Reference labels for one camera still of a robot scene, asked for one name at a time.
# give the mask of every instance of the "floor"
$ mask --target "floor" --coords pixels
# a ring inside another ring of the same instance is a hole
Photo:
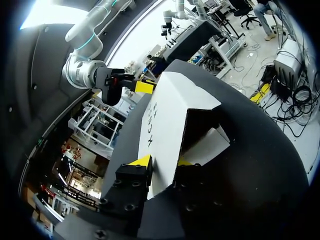
[[[266,34],[258,23],[250,23],[250,29],[248,30],[241,28],[242,19],[234,17],[232,14],[229,14],[227,18],[238,34],[245,34],[247,46],[241,48],[236,54],[236,57],[231,59],[231,63],[234,64],[234,69],[224,75],[222,80],[238,89],[247,97],[250,97],[258,87],[259,81],[264,73],[264,67],[268,64],[273,64],[279,46],[286,37],[280,34],[280,37],[276,36],[270,41],[265,41],[264,37]],[[266,15],[266,19],[269,25],[275,24],[271,15]],[[276,99],[272,99],[272,97],[265,97],[261,105],[263,106],[267,102],[273,103],[275,100]],[[266,110],[266,113],[270,116],[276,116],[280,106],[280,101],[277,101]],[[303,130],[300,137],[295,137],[289,127],[284,126],[283,122],[277,122],[278,126],[283,130],[288,139],[290,139],[300,155],[309,183],[311,183],[320,162],[320,154],[318,154],[320,144],[319,118],[319,114],[312,116],[313,120],[307,124],[304,130],[303,126],[297,124],[295,121],[291,121],[288,125],[296,135],[299,135]]]
[[[264,73],[263,68],[272,64],[276,58],[279,42],[282,41],[282,34],[280,39],[277,36],[270,41],[265,41],[266,34],[258,23],[250,23],[250,29],[248,30],[245,27],[241,28],[243,18],[240,19],[233,14],[229,14],[227,18],[238,34],[245,34],[247,46],[242,47],[236,56],[231,59],[231,63],[235,63],[234,69],[224,75],[222,80],[249,97],[258,87],[259,80]],[[266,15],[266,19],[270,26],[275,24],[271,15]]]

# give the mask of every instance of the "table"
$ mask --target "table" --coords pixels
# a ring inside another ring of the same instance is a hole
[[[227,19],[226,16],[220,11],[222,8],[222,5],[215,6],[212,9],[210,9],[207,14],[211,16],[212,19],[216,20],[219,25],[223,26],[229,34],[232,34],[229,28],[227,28],[228,25],[235,33],[236,38],[239,39],[243,35],[243,33],[241,33],[240,35],[237,33],[237,31],[231,25],[229,19]]]
[[[270,203],[284,204],[289,210],[295,208],[309,184],[297,151],[280,128],[248,98],[198,66],[175,60],[165,71],[182,73],[215,96],[222,103],[221,126],[234,140],[229,148],[204,166],[217,201],[229,209],[226,218],[218,219],[219,224],[212,229],[223,231],[225,239],[239,231],[250,235],[255,223],[244,220],[248,215],[265,209],[271,213],[268,207],[264,208]],[[142,116],[150,98],[145,95],[124,123],[105,175],[102,196],[113,184],[117,168],[138,156]],[[172,191],[168,188],[145,203],[138,237],[184,236]],[[256,234],[265,235],[266,232],[257,231]]]

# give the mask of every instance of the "office chair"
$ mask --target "office chair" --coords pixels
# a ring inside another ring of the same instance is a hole
[[[246,19],[241,23],[241,27],[244,27],[244,24],[246,23],[245,27],[246,29],[250,29],[248,27],[249,23],[257,22],[259,23],[259,26],[261,27],[261,23],[257,20],[256,16],[253,16],[252,14],[249,14],[253,8],[250,4],[248,4],[245,0],[229,0],[231,5],[236,9],[236,11],[233,13],[235,17],[244,17],[246,16]]]

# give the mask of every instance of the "white wall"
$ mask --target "white wall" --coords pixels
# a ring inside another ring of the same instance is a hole
[[[111,68],[123,68],[130,61],[141,62],[157,44],[165,45],[166,38],[161,36],[161,25],[165,24],[163,11],[171,10],[175,12],[175,4],[174,0],[163,0],[162,3],[146,15],[120,45],[108,66]],[[188,1],[185,1],[185,6],[190,10],[194,8]],[[187,28],[192,24],[189,20],[173,20],[181,28]]]

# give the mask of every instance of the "person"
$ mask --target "person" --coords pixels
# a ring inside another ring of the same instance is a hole
[[[255,16],[260,20],[261,25],[266,33],[266,37],[264,38],[266,41],[270,41],[275,38],[276,35],[270,29],[268,22],[265,18],[265,13],[268,10],[271,10],[277,17],[282,21],[285,28],[288,30],[291,37],[293,37],[293,32],[291,27],[288,25],[288,20],[284,12],[273,2],[270,0],[257,0],[258,4],[253,8]]]

